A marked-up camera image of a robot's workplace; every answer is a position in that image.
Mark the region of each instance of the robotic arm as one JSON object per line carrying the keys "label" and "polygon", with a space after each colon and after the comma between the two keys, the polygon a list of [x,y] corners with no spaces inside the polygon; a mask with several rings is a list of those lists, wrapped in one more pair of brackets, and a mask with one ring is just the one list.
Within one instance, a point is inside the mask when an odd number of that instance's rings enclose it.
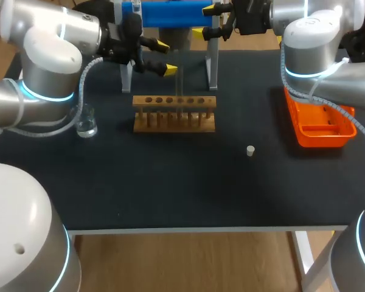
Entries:
{"label": "robotic arm", "polygon": [[83,56],[99,55],[119,64],[133,60],[135,71],[160,76],[176,71],[142,59],[141,46],[165,54],[169,47],[141,36],[139,15],[130,15],[118,26],[101,25],[94,16],[48,2],[6,0],[0,26],[2,39],[19,48],[23,67],[23,80],[0,81],[0,128],[50,126],[65,119]]}
{"label": "robotic arm", "polygon": [[335,62],[342,37],[363,25],[365,0],[233,0],[203,9],[208,16],[224,12],[230,17],[222,28],[193,32],[227,40],[233,28],[241,35],[272,28],[283,36],[284,81],[294,92],[365,109],[365,63]]}

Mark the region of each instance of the small white cap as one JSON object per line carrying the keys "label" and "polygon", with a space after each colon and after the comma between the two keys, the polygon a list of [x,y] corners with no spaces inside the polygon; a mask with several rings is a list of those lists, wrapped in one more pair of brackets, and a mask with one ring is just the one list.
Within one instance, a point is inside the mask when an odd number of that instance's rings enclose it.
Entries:
{"label": "small white cap", "polygon": [[246,150],[247,150],[248,156],[253,156],[254,150],[256,150],[256,149],[254,148],[254,146],[250,145],[247,147]]}

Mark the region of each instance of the wooden floor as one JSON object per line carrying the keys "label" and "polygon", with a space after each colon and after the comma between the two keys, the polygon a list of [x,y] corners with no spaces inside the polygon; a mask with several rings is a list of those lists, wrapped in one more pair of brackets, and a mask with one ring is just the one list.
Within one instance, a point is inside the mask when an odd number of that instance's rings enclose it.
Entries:
{"label": "wooden floor", "polygon": [[[220,47],[278,49],[278,43],[269,31],[247,37],[233,34]],[[205,48],[204,42],[193,41],[192,49]],[[0,79],[14,53],[14,47],[0,41]],[[309,236],[317,256],[330,234],[315,232]],[[86,236],[80,259],[81,292],[300,291],[284,232]],[[321,292],[329,291],[327,283]]]}

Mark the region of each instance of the white robotic arm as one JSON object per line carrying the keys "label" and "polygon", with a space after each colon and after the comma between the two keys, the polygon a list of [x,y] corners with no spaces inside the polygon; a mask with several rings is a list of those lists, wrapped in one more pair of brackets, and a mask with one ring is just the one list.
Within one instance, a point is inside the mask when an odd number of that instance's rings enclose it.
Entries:
{"label": "white robotic arm", "polygon": [[139,15],[129,15],[119,25],[101,25],[94,16],[48,2],[5,0],[0,29],[2,39],[19,48],[23,67],[22,80],[0,82],[0,128],[51,126],[65,119],[83,56],[99,55],[119,64],[133,60],[135,71],[148,70],[160,76],[173,75],[177,69],[142,59],[141,46],[164,54],[169,47],[141,36]]}

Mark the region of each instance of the white cable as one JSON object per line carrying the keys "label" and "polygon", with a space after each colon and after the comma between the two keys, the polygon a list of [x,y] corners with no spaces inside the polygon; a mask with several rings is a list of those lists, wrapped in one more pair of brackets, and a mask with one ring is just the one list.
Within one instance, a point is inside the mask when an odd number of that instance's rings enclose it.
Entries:
{"label": "white cable", "polygon": [[343,64],[346,64],[349,62],[349,58],[343,58],[342,61],[340,61],[337,64],[334,64],[331,66],[331,68],[329,68],[328,70],[325,71],[324,74],[320,75],[318,79],[316,79],[314,85],[312,86],[310,93],[308,95],[308,99],[310,101],[310,103],[313,103],[313,94],[316,90],[316,88],[318,88],[318,86],[322,83],[322,81],[327,77],[330,76],[331,74],[335,73],[339,67],[341,67]]}
{"label": "white cable", "polygon": [[18,115],[16,116],[16,119],[13,122],[13,124],[9,127],[0,128],[0,134],[2,134],[4,129],[17,126],[20,123],[21,119],[23,118],[23,114],[24,114],[24,97],[23,97],[22,92],[19,89],[19,85],[17,84],[16,81],[14,81],[14,79],[5,78],[3,80],[11,83],[11,85],[13,86],[13,89],[16,91],[18,98],[19,98],[19,110],[18,110]]}
{"label": "white cable", "polygon": [[[294,90],[287,82],[287,78],[286,78],[286,72],[285,72],[285,51],[284,51],[284,42],[281,43],[281,79],[282,79],[282,83],[284,85],[284,87],[290,92],[291,97],[295,96],[297,98],[300,99],[309,99],[310,96],[308,94],[304,94],[301,92],[298,92],[296,90]],[[364,135],[365,135],[365,127],[362,126],[351,114],[349,114],[345,109],[341,108],[339,105],[323,99],[321,97],[317,97],[317,96],[312,96],[311,99],[314,102],[318,102],[320,104],[324,104],[327,105],[331,108],[333,108],[334,110],[339,111],[344,117],[346,117],[347,119],[349,119],[351,121],[351,123],[354,124],[354,126],[357,127],[357,129],[359,129]]]}
{"label": "white cable", "polygon": [[70,129],[77,121],[78,118],[81,116],[81,113],[83,111],[83,104],[84,104],[84,84],[85,84],[85,78],[86,75],[88,74],[89,70],[96,64],[101,63],[103,61],[103,58],[96,58],[95,60],[93,60],[92,62],[90,62],[84,69],[81,77],[80,77],[80,86],[79,86],[79,90],[78,90],[78,105],[77,105],[77,113],[74,116],[74,118],[65,126],[63,126],[60,129],[57,129],[55,131],[51,131],[51,132],[47,132],[47,133],[33,133],[33,132],[28,132],[28,131],[24,131],[24,130],[20,130],[18,128],[8,128],[7,130],[14,132],[16,134],[20,134],[23,136],[27,136],[27,137],[33,137],[33,138],[42,138],[42,137],[51,137],[51,136],[55,136],[58,134],[61,134],[63,132],[65,132],[66,130]]}

